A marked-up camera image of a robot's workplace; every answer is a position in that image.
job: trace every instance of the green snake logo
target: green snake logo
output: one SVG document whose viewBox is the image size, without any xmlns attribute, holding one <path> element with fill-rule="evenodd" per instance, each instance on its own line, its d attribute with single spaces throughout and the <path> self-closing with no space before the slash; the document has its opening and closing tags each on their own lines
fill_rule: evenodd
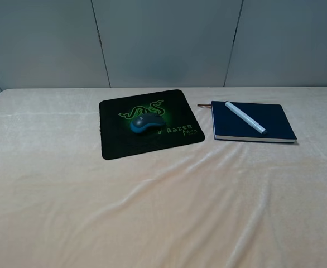
<svg viewBox="0 0 327 268">
<path fill-rule="evenodd" d="M 157 102 L 152 102 L 148 108 L 144 106 L 136 106 L 132 108 L 130 113 L 120 113 L 119 116 L 124 117 L 125 119 L 131 119 L 133 117 L 140 116 L 143 113 L 153 112 L 159 115 L 163 115 L 165 113 L 165 109 L 159 107 L 162 102 L 164 102 L 163 99 L 160 99 Z"/>
</svg>

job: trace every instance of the white pen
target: white pen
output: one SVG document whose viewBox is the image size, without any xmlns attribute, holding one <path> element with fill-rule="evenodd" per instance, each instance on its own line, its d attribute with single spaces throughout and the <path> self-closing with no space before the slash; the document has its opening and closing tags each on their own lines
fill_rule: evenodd
<svg viewBox="0 0 327 268">
<path fill-rule="evenodd" d="M 239 116 L 242 120 L 244 120 L 248 125 L 258 131 L 260 134 L 265 135 L 267 133 L 266 129 L 263 128 L 261 125 L 258 124 L 253 118 L 245 114 L 242 110 L 237 108 L 237 106 L 231 104 L 230 102 L 226 102 L 225 106 L 230 109 L 233 113 Z"/>
</svg>

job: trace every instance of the mouse pad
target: mouse pad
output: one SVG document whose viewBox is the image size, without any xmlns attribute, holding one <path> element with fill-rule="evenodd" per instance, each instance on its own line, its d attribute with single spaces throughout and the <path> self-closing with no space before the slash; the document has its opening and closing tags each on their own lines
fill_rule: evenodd
<svg viewBox="0 0 327 268">
<path fill-rule="evenodd" d="M 99 110 L 102 155 L 107 160 L 197 143 L 205 138 L 178 89 L 105 100 Z M 134 133 L 131 121 L 149 112 L 159 114 L 166 125 Z"/>
</svg>

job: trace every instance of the blue mouse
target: blue mouse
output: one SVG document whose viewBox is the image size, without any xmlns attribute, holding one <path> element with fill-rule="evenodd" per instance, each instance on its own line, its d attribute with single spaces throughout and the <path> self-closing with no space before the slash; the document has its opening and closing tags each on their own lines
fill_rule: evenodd
<svg viewBox="0 0 327 268">
<path fill-rule="evenodd" d="M 143 113 L 131 121 L 130 128 L 134 133 L 139 134 L 148 128 L 163 127 L 165 124 L 165 120 L 157 113 Z"/>
</svg>

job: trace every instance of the dark blue notebook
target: dark blue notebook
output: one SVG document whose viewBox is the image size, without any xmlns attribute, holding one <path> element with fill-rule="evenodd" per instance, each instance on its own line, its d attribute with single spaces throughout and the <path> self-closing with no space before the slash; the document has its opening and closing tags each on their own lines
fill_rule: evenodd
<svg viewBox="0 0 327 268">
<path fill-rule="evenodd" d="M 245 123 L 225 106 L 225 102 L 212 102 L 213 131 L 216 140 L 289 143 L 297 140 L 281 105 L 232 103 L 264 127 L 267 134 L 260 134 Z"/>
</svg>

